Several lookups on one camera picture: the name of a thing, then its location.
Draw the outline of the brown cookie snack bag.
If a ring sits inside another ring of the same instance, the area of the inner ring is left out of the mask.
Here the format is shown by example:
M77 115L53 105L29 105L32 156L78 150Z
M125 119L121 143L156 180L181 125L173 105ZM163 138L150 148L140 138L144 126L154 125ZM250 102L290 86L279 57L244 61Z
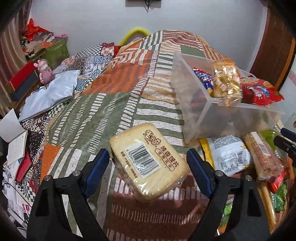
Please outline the brown cookie snack bag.
M262 133L263 138L270 145L275 155L279 158L283 166L283 172L276 177L273 183L262 182L258 187L260 197L262 199L266 216L269 224L270 232L273 232L282 219L287 214L288 210L288 179L290 171L288 169L287 154L273 143L278 132L266 130Z

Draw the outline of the red instant noodle snack bag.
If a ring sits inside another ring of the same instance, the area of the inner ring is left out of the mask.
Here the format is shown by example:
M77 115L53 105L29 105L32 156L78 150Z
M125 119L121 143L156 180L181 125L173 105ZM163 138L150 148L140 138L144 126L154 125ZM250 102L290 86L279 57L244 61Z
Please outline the red instant noodle snack bag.
M259 106L267 106L284 100L284 97L268 81L252 76L240 79L243 91L242 101Z

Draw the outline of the orange fried snack bag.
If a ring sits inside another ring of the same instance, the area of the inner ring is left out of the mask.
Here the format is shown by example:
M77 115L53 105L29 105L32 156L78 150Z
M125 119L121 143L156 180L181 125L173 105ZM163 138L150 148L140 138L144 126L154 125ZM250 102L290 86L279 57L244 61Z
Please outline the orange fried snack bag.
M214 97L225 106L240 102L243 93L239 69L230 58L223 58L212 63Z

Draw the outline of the blue snack bag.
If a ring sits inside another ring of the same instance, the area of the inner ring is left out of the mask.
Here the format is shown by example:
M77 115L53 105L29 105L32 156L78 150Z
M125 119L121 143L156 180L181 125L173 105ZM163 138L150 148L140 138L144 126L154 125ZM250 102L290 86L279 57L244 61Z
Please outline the blue snack bag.
M204 85L205 89L207 90L208 94L213 97L214 96L214 90L213 90L213 79L212 75L201 70L198 68L193 68L193 72L197 75L199 80Z

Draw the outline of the toast bread slice pack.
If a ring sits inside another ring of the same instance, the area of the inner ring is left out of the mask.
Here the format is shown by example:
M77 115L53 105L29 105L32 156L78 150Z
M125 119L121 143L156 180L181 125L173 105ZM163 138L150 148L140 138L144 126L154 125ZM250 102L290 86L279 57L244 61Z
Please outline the toast bread slice pack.
M189 166L151 123L110 138L112 160L140 202L151 202L184 181Z

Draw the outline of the long biscuit roll pack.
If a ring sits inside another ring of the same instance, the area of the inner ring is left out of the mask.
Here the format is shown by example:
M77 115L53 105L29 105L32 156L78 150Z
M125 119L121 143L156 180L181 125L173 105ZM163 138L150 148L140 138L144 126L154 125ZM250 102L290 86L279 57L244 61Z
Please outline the long biscuit roll pack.
M257 132L247 133L244 142L251 154L258 179L273 183L282 173L283 166L270 145Z

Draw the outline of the white yellow snack bag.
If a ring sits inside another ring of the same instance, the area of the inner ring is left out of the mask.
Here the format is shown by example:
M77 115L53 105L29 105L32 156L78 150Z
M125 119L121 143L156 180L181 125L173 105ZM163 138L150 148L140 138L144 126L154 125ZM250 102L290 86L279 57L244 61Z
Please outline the white yellow snack bag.
M233 176L252 165L251 154L239 137L227 135L202 138L199 141L205 161L209 162L214 170L220 170L227 176Z

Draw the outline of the clear plastic storage box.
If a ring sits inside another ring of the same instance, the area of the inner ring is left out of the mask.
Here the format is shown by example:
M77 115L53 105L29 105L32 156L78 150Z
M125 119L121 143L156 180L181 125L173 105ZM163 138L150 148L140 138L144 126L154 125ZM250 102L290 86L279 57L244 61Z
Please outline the clear plastic storage box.
M182 110L185 143L198 138L261 132L280 121L284 111L278 102L259 106L236 101L226 106L222 99L211 97L193 68L212 73L212 62L194 55L174 54L171 85Z

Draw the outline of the wooden door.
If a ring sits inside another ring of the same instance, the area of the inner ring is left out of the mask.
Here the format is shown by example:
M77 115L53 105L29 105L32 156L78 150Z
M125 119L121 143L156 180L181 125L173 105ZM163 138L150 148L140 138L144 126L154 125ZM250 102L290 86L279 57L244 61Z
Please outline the wooden door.
M294 58L295 37L292 31L276 11L268 8L264 34L250 73L280 89Z

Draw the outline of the white open book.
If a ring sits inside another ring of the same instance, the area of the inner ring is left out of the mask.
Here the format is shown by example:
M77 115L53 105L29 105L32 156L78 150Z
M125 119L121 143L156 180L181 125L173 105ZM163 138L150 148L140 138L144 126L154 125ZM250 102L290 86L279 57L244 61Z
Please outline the white open book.
M7 142L8 165L25 156L28 131L19 123L14 109L11 109L1 120L1 138Z

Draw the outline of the light blue pillow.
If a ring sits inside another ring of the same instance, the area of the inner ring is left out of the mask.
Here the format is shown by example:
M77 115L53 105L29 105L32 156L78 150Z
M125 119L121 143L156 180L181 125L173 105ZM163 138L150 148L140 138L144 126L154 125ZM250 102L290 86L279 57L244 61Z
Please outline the light blue pillow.
M38 116L57 104L70 99L77 86L79 70L57 74L47 87L40 88L26 98L18 120L20 122Z

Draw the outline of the red flat box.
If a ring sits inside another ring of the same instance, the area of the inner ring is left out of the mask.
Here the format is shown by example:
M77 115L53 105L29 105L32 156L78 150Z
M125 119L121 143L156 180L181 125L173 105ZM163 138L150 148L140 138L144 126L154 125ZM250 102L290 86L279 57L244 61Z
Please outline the red flat box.
M20 85L35 71L36 67L34 66L33 61L29 61L19 70L6 84L6 90L8 93L16 91Z

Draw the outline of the pink plush toy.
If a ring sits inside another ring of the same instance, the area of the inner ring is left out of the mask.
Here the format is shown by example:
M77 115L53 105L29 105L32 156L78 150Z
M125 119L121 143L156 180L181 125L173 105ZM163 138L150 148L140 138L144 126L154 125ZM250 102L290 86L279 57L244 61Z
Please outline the pink plush toy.
M53 79L53 71L49 67L47 60L45 59L38 59L34 66L37 68L39 72L40 82L43 85L49 84Z

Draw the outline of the patchwork striped blanket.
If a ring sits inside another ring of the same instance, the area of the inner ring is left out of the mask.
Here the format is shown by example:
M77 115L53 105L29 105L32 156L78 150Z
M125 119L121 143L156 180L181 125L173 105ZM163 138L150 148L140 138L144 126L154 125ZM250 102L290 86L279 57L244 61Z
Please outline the patchwork striped blanket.
M120 48L106 70L49 122L39 187L47 175L56 179L82 170L104 148L109 164L87 202L107 240L266 240L270 229L255 177L242 176L254 174L253 160L227 176L205 161L201 138L185 143L182 110L171 85L175 52L222 59L200 36L175 30ZM142 123L154 125L190 170L183 182L151 202L135 198L109 143ZM62 198L72 232L81 235L68 197Z

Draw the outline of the green storage box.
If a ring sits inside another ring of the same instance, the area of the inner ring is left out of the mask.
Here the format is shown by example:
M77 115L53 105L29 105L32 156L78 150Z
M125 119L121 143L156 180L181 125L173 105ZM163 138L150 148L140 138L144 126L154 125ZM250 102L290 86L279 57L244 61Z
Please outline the green storage box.
M52 70L58 67L68 57L69 52L66 39L61 39L49 46L41 55L41 58L48 62L48 65Z

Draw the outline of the red paper bag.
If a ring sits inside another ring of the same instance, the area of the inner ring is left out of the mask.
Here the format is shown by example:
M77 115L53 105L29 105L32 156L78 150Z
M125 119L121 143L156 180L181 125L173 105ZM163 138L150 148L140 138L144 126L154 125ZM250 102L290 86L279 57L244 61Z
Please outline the red paper bag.
M40 26L35 26L34 25L34 21L32 18L29 19L29 22L27 24L26 27L26 31L24 36L29 40L32 41L34 39L34 37L36 36L37 33L41 33L41 32L49 32L48 30L45 30L43 28L41 28Z

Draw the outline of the pink striped curtain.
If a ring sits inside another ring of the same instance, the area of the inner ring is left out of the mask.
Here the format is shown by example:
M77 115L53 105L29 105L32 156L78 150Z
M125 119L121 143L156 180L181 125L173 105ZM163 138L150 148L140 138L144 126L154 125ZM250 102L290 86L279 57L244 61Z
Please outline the pink striped curtain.
M12 103L6 84L27 63L21 39L31 5L31 1L1 1L1 115Z

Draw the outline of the small wall monitor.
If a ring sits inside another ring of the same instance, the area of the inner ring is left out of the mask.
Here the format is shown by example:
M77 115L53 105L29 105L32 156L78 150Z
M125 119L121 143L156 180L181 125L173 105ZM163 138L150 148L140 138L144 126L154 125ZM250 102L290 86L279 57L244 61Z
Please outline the small wall monitor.
M148 1L148 0L126 0L125 7L149 7L149 8L161 8L162 1Z

